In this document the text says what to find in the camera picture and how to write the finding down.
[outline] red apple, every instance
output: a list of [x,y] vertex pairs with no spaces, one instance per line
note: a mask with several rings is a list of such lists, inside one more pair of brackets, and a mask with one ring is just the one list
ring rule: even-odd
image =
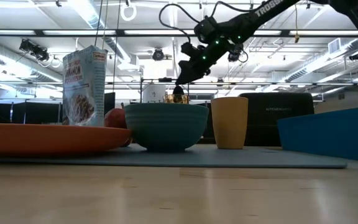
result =
[[124,109],[114,108],[104,116],[104,126],[108,128],[127,128]]

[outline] white ring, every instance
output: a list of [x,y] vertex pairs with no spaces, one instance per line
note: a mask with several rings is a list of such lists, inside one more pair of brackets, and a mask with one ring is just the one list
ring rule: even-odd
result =
[[[132,8],[133,12],[132,15],[130,17],[126,17],[125,16],[125,9],[127,8]],[[120,14],[121,14],[121,18],[124,19],[125,21],[131,21],[133,19],[135,19],[137,11],[136,11],[136,6],[135,5],[131,5],[131,6],[121,6],[121,10],[120,10]]]

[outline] small yellow object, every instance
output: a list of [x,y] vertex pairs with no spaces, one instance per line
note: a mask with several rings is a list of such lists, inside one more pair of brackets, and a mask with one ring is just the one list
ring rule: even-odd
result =
[[189,103],[189,96],[188,95],[181,95],[181,94],[171,94],[165,95],[163,97],[164,102],[166,103]]
[[299,39],[301,37],[299,36],[299,34],[295,34],[295,43],[297,44],[299,42]]

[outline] blue tray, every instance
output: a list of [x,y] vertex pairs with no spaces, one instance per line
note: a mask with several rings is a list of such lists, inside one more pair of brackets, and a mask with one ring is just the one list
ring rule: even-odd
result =
[[180,153],[147,152],[137,144],[93,156],[71,157],[1,157],[0,162],[29,162],[41,164],[78,164],[106,166],[158,167],[234,167],[234,168],[346,168],[337,158],[307,155],[262,147],[217,149],[216,145],[195,145]]
[[358,160],[358,108],[277,123],[284,150]]

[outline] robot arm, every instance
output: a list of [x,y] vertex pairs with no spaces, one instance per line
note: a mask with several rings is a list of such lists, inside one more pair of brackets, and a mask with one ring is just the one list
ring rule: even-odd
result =
[[[268,0],[257,9],[240,14],[227,22],[217,23],[213,17],[205,17],[194,28],[198,40],[206,47],[193,47],[184,43],[181,52],[190,56],[189,61],[180,61],[181,74],[176,84],[182,85],[209,75],[209,68],[226,52],[242,50],[242,43],[267,21],[285,11],[299,0]],[[354,23],[358,29],[358,0],[311,0],[318,4],[329,4]]]

